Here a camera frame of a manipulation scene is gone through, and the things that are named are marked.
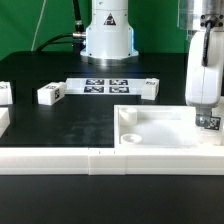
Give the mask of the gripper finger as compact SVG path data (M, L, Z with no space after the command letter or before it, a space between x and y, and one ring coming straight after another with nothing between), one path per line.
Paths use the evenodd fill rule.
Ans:
M211 116L206 114L197 114L195 124L199 127L207 128L210 125Z

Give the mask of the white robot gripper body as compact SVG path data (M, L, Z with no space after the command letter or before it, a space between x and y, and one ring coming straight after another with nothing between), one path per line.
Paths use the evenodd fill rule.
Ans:
M216 107L221 97L224 70L224 32L210 33L208 64L202 65L204 32L196 32L191 39L185 100L189 106Z

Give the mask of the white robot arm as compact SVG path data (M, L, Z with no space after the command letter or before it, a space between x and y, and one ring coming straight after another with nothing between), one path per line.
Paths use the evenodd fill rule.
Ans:
M197 126L218 129L221 120L212 115L212 109L220 101L224 75L224 0L178 0L177 25L191 37L186 104L196 109ZM128 0L92 0L92 21L81 58L110 65L137 56Z

